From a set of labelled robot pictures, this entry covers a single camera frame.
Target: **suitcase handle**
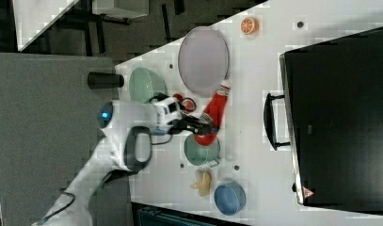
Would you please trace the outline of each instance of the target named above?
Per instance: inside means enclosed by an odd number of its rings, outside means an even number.
[[[271,93],[267,94],[264,110],[263,110],[263,121],[264,129],[267,134],[270,144],[273,146],[274,150],[277,150],[278,147],[291,145],[290,142],[278,143],[276,137],[276,123],[274,121],[274,111],[272,102],[278,99],[283,99],[285,96],[273,96]]]

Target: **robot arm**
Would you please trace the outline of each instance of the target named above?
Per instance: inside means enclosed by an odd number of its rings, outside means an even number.
[[[113,101],[99,112],[98,122],[105,138],[45,217],[33,225],[91,226],[88,203],[95,190],[113,170],[144,169],[152,156],[152,135],[172,136],[182,130],[200,134],[201,129],[208,134],[215,130],[183,115],[175,98],[153,104]]]

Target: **blue bowl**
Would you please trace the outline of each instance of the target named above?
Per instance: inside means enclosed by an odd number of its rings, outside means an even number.
[[[224,215],[231,216],[238,213],[246,202],[244,189],[236,182],[218,186],[215,190],[215,204]]]

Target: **plate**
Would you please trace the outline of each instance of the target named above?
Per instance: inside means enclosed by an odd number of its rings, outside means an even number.
[[[220,32],[200,26],[191,30],[180,47],[179,73],[185,86],[201,97],[211,97],[229,68],[229,51]]]

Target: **gray panel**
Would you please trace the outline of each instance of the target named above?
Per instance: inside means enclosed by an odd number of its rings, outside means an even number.
[[[91,71],[113,72],[112,60],[0,54],[0,199],[5,226],[31,225],[43,217],[101,138],[97,111],[118,93],[90,90]],[[120,186],[115,195],[127,197],[127,184]],[[126,211],[126,203],[98,200],[97,205],[114,205],[117,214]],[[125,225],[113,220],[110,225]]]

